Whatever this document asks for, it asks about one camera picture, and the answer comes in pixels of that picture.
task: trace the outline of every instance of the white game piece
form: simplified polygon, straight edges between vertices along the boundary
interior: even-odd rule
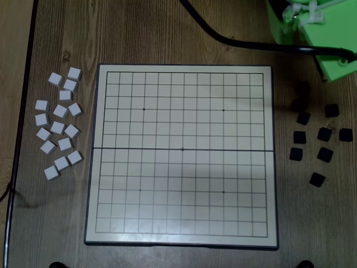
[[[50,103],[46,100],[37,100],[36,102],[36,110],[40,110],[40,111],[45,111],[48,112],[50,109]]]
[[[70,136],[71,138],[75,138],[80,134],[79,129],[77,129],[75,126],[73,125],[69,125],[66,130],[65,133]]]
[[[69,114],[69,110],[59,104],[57,105],[56,109],[54,110],[54,115],[59,116],[63,119],[66,119],[68,114]]]
[[[67,79],[63,88],[66,90],[70,90],[73,93],[76,93],[78,89],[78,84],[72,80]]]
[[[55,166],[50,166],[48,169],[45,169],[45,175],[47,177],[47,180],[52,180],[60,176]]]
[[[63,83],[63,80],[64,80],[63,77],[56,73],[52,73],[49,78],[50,84],[55,85],[56,87],[60,87],[61,84]]]
[[[51,131],[54,132],[54,133],[58,133],[58,134],[63,134],[63,131],[65,130],[65,127],[66,125],[65,124],[62,124],[60,122],[54,122],[52,124],[52,127],[51,127]]]
[[[45,152],[46,154],[50,155],[51,153],[54,152],[54,150],[57,148],[56,145],[54,145],[52,142],[50,141],[46,141],[42,146],[41,146],[41,150],[43,152]]]
[[[60,91],[60,101],[70,102],[72,100],[72,92],[69,90]]]
[[[77,164],[78,162],[83,160],[82,156],[78,151],[74,151],[72,154],[69,154],[67,157],[72,165]]]
[[[58,145],[60,146],[61,151],[65,151],[65,150],[73,148],[69,138],[64,138],[62,140],[59,140]]]
[[[35,116],[36,119],[36,126],[37,127],[44,127],[50,124],[49,116],[46,113],[41,113]]]
[[[42,139],[43,141],[48,141],[52,137],[52,133],[41,127],[36,136]]]
[[[71,67],[67,76],[69,79],[79,82],[82,77],[82,71],[80,69]]]
[[[58,158],[57,160],[55,160],[55,165],[56,165],[58,171],[62,171],[64,169],[70,167],[65,156],[62,156],[61,158]]]
[[[73,103],[68,109],[74,117],[80,116],[83,113],[77,103]]]

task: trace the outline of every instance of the grid board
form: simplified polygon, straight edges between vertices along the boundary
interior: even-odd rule
[[[98,75],[85,242],[277,247],[270,67]]]

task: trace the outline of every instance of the black leg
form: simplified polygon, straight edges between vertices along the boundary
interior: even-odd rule
[[[313,268],[313,264],[311,261],[302,261],[296,268]]]
[[[65,266],[62,262],[53,262],[50,264],[49,268],[68,268],[67,266]]]

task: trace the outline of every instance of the wood grain surface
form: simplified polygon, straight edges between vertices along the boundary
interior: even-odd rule
[[[241,40],[273,42],[266,6],[260,0],[192,0],[210,25]],[[322,83],[312,57],[249,51],[217,43],[193,21],[178,0],[40,1],[12,218],[9,267],[357,267],[357,183],[355,142],[338,141],[338,129],[357,131],[357,76]],[[276,188],[279,250],[204,247],[86,246],[83,243],[98,63],[271,65],[274,73]],[[62,177],[47,181],[43,170],[64,155],[48,157],[35,138],[35,101],[58,103],[47,82],[52,71],[84,71],[74,96],[84,114],[65,122],[78,126],[75,140],[85,160]],[[296,82],[312,86],[312,116],[296,123],[289,106]],[[324,105],[338,103],[340,116],[326,119]],[[316,139],[320,127],[336,130],[329,143]],[[301,162],[288,159],[295,130],[307,131]],[[334,151],[327,164],[320,147]],[[326,175],[321,188],[308,182]]]
[[[32,0],[0,0],[0,195],[11,179],[25,69]],[[0,252],[4,249],[7,197],[0,203]],[[0,255],[0,267],[3,255]]]

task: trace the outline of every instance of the wooden table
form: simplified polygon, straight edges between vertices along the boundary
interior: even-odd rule
[[[262,1],[192,0],[223,35],[273,42]],[[274,73],[276,187],[279,250],[251,251],[203,247],[86,246],[83,243],[88,197],[90,144],[98,63],[271,65]],[[47,79],[84,71],[74,99],[84,115],[68,121],[82,134],[75,146],[85,160],[61,178],[47,181],[48,157],[35,137],[35,102],[47,99],[51,111],[58,90]],[[312,116],[298,125],[289,105],[295,82],[312,86]],[[338,129],[357,132],[357,76],[322,83],[312,57],[236,49],[219,44],[198,27],[178,0],[40,0],[32,50],[16,194],[11,219],[9,267],[295,267],[309,259],[316,267],[357,266],[357,183],[355,143],[338,140]],[[340,116],[326,119],[324,105],[338,103]],[[334,131],[329,143],[316,139],[320,127]],[[295,130],[307,131],[301,162],[288,159]],[[316,159],[320,147],[334,150],[329,164]],[[325,174],[321,188],[308,182]]]

